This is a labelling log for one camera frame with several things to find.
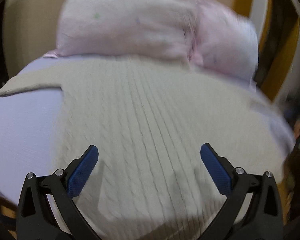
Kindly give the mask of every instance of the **white blanket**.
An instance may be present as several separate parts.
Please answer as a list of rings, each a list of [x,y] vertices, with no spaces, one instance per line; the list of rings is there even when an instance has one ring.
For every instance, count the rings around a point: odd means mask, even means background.
[[[14,77],[0,96],[46,87],[64,92],[53,170],[99,149],[76,204],[104,239],[197,238],[225,200],[200,160],[205,142],[233,166],[281,179],[280,150],[234,85],[178,64],[91,59]]]

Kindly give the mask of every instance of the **bed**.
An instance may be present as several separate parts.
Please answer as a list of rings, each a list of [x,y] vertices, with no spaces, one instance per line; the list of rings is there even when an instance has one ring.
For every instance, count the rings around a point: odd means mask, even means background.
[[[19,75],[48,68],[61,61],[80,62],[84,58],[39,58],[23,68]],[[248,85],[220,75],[214,78],[217,82],[222,80],[224,83],[232,83],[249,94],[254,102],[251,106],[253,111],[261,117],[261,126],[271,134],[270,144],[279,160],[273,172],[280,180],[281,164],[294,145],[293,134],[285,120],[270,107],[269,100],[253,84]],[[50,173],[54,142],[52,134],[58,129],[56,121],[62,101],[61,89],[36,90],[0,98],[0,196],[14,205],[18,204],[27,173],[34,172],[37,176]]]

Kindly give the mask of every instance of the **metal screw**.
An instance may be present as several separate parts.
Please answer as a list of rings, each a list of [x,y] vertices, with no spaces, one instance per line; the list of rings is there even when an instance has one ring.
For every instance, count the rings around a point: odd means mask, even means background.
[[[238,173],[238,174],[243,174],[244,173],[244,169],[241,168],[241,167],[237,167],[237,168],[235,168],[235,172]]]
[[[28,173],[28,174],[27,174],[27,179],[31,179],[31,178],[33,177],[33,175],[34,175],[34,174],[33,174],[32,172]]]
[[[269,177],[269,178],[272,178],[273,174],[271,171],[266,171],[266,175]]]
[[[56,172],[55,172],[55,174],[57,176],[61,176],[63,174],[63,169],[57,169]]]

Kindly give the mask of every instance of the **knit texture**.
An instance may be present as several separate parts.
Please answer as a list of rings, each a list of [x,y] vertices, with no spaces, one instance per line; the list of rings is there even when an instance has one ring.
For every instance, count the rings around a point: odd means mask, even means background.
[[[213,76],[144,58],[63,61],[12,78],[0,96],[48,87],[64,92],[51,172],[98,147],[75,203],[103,239],[198,238],[225,201],[200,160],[203,143],[234,167],[282,177],[252,94]]]

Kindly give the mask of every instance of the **pillowcase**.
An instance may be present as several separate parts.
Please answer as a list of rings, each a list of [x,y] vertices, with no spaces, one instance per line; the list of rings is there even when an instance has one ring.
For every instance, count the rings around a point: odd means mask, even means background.
[[[191,68],[195,71],[210,69],[251,81],[258,65],[258,39],[252,22],[216,0],[195,0],[195,3],[198,19],[196,27],[191,27],[196,30],[195,36],[190,42],[193,35],[188,32],[187,46],[183,46]]]
[[[250,81],[258,65],[258,38],[253,23],[215,0],[197,0],[198,26],[190,62]]]
[[[66,0],[56,54],[188,61],[197,13],[195,0]]]

